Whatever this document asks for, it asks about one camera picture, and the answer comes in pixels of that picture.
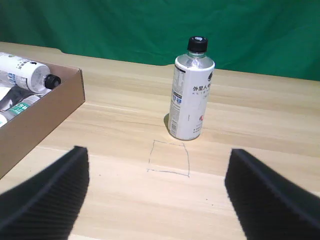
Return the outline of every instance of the ridged black pad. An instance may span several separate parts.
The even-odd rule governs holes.
[[[88,185],[88,152],[76,146],[0,195],[0,240],[67,240]]]
[[[320,198],[245,150],[232,150],[225,186],[248,240],[320,240]]]

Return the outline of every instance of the green screen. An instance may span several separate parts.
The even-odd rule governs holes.
[[[320,80],[320,0],[2,0],[0,41],[167,65],[191,36],[218,69]]]

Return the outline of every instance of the wooden table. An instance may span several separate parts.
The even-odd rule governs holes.
[[[87,147],[72,240],[244,240],[224,186],[232,148],[320,196],[320,82],[217,69],[202,134],[180,141],[164,124],[173,65],[4,42],[0,51],[83,69],[86,103],[0,180],[3,192]]]

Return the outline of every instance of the cardboard box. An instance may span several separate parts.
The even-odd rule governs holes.
[[[81,69],[42,63],[61,84],[0,128],[0,179],[85,102]]]

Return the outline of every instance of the black bottle cap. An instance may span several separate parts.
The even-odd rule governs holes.
[[[203,36],[192,36],[189,38],[187,49],[193,53],[205,53],[208,47],[208,39]]]
[[[44,79],[44,86],[47,89],[54,89],[55,87],[57,87],[59,84],[61,84],[61,79],[60,77],[53,75],[53,74],[49,74],[48,76],[46,76],[46,78]]]

